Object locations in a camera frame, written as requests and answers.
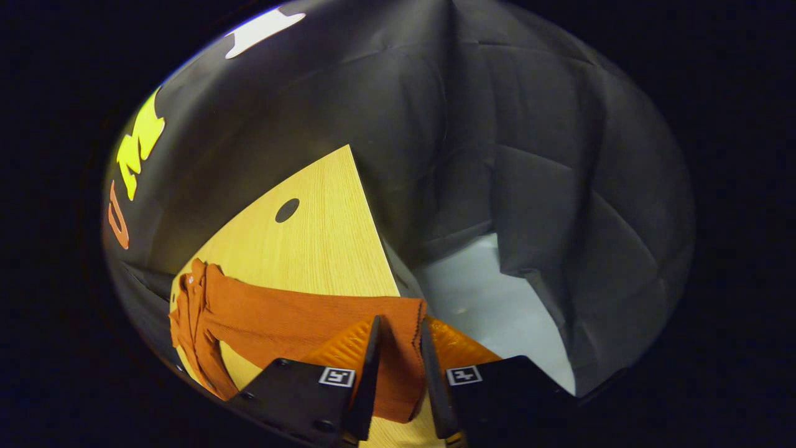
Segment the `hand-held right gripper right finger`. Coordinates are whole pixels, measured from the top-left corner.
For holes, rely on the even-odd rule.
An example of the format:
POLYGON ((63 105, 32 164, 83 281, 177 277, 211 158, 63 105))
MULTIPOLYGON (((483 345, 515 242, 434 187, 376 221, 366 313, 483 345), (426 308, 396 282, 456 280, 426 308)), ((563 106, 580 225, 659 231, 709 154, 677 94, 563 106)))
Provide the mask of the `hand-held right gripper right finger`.
POLYGON ((421 352, 435 431, 447 447, 561 447, 578 399, 525 355, 501 359, 426 317, 421 352))

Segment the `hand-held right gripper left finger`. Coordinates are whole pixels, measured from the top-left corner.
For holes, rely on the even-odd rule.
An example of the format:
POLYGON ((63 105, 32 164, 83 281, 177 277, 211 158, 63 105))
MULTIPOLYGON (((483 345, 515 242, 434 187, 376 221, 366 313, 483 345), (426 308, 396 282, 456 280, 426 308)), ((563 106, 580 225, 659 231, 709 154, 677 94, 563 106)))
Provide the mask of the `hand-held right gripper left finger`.
POLYGON ((380 368, 381 317, 355 351, 360 368, 275 359, 227 402, 275 439, 268 447, 358 447, 369 437, 380 368))

